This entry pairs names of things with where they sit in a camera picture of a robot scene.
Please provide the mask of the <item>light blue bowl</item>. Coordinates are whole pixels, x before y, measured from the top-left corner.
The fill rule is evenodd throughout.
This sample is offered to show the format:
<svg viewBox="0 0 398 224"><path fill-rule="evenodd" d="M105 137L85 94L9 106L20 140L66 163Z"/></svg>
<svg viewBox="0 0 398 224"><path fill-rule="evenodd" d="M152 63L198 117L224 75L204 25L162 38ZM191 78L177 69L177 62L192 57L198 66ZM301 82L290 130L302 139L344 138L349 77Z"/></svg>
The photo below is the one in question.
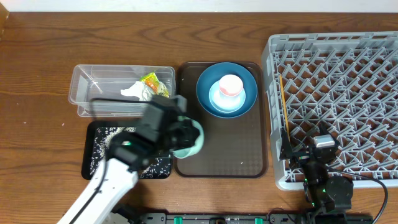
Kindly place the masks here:
<svg viewBox="0 0 398 224"><path fill-rule="evenodd" d="M225 94L221 87L222 85L220 85L220 81L215 82L211 86L209 92L211 105L222 113L232 113L240 109L246 100L246 92L243 88L243 82L238 82L239 92L235 95Z"/></svg>

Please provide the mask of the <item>white tissue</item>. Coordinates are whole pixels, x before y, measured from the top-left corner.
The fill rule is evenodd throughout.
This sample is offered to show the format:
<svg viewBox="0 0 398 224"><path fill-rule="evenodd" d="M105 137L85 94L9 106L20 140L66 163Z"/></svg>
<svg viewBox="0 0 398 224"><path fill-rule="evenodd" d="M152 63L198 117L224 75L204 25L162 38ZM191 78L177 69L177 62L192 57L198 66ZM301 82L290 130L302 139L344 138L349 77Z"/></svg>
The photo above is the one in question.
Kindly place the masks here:
<svg viewBox="0 0 398 224"><path fill-rule="evenodd" d="M140 101L150 101L155 95L154 91L147 86L144 82L135 82L131 87L120 90L123 96L133 96Z"/></svg>

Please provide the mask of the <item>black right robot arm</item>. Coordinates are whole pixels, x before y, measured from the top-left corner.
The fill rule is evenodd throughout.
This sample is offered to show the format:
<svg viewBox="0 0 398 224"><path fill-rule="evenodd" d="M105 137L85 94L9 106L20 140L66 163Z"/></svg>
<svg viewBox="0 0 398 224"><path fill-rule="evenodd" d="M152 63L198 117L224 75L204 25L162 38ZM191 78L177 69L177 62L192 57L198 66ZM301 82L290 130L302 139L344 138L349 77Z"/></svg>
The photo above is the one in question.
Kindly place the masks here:
<svg viewBox="0 0 398 224"><path fill-rule="evenodd" d="M301 168L304 191L313 208L295 219L295 223L347 223L345 211L351 208L353 182L345 176L329 176L327 164L335 160L340 143L326 129L318 126L320 135L306 150L294 152L286 130L281 130L280 158L289 162L291 169Z"/></svg>

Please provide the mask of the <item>pink cup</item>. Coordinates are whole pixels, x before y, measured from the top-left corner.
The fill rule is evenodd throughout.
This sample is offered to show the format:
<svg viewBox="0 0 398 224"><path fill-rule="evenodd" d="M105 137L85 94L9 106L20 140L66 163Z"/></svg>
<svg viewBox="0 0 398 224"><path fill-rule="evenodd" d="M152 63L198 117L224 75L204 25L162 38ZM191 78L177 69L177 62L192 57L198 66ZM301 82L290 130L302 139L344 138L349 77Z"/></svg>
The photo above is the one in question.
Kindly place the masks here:
<svg viewBox="0 0 398 224"><path fill-rule="evenodd" d="M219 80L219 89L226 96L236 96L243 90L243 81L237 75L228 74Z"/></svg>

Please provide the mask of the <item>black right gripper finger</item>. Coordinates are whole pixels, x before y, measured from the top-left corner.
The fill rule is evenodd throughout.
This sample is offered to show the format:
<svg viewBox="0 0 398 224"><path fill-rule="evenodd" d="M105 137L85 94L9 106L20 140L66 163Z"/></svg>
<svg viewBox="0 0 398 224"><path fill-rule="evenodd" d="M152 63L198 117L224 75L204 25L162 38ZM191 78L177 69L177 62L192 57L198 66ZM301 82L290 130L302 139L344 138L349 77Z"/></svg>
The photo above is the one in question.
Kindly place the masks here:
<svg viewBox="0 0 398 224"><path fill-rule="evenodd" d="M279 159L290 159L293 155L292 146L290 144L289 135L285 129L280 130L281 134L281 148Z"/></svg>
<svg viewBox="0 0 398 224"><path fill-rule="evenodd" d="M316 124L315 126L311 127L308 131L306 131L305 139L313 139L314 137L327 135L327 134L330 134L330 132L327 129L326 122L320 121L318 122L318 124Z"/></svg>

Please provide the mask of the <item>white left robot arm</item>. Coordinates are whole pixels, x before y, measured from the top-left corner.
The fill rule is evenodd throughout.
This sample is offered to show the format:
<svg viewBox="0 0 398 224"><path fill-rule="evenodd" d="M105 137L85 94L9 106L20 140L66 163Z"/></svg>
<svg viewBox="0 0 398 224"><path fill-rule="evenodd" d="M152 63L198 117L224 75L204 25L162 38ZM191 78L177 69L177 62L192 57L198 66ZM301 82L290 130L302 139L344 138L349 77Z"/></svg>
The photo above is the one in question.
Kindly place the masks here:
<svg viewBox="0 0 398 224"><path fill-rule="evenodd" d="M179 123L188 127L175 133L185 137L173 137L172 131L160 135L161 140L171 140L176 146L163 143L145 146L146 138L140 136L138 130L115 135L109 143L108 158L99 163L90 183L59 223L103 223L120 199L137 184L142 163L152 156L160 156L159 149L179 159L198 153L205 139L202 126L186 117Z"/></svg>

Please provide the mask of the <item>yellow green snack wrapper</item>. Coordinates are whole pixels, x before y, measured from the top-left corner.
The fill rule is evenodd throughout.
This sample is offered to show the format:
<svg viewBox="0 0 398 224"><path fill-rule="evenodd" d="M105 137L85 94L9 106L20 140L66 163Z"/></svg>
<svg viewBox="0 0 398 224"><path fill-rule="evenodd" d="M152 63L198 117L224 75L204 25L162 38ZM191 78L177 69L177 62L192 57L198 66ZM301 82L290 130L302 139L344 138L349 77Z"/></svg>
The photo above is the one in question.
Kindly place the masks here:
<svg viewBox="0 0 398 224"><path fill-rule="evenodd" d="M146 84L156 95L161 95L169 98L169 91L164 83L162 83L156 76L155 72L148 73L139 80Z"/></svg>

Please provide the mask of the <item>green bowl with rice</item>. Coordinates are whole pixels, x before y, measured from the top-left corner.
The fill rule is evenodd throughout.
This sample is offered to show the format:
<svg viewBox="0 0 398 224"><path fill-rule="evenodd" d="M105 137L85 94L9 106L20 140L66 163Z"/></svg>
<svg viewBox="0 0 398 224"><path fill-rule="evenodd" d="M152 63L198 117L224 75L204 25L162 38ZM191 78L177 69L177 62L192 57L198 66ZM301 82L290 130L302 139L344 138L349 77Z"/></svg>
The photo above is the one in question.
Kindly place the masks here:
<svg viewBox="0 0 398 224"><path fill-rule="evenodd" d="M199 131L198 137L194 141L194 145L188 148L179 149L173 152L174 157L178 159L185 159L200 152L203 147L205 135L201 124L198 121L187 118L193 123L193 127Z"/></svg>

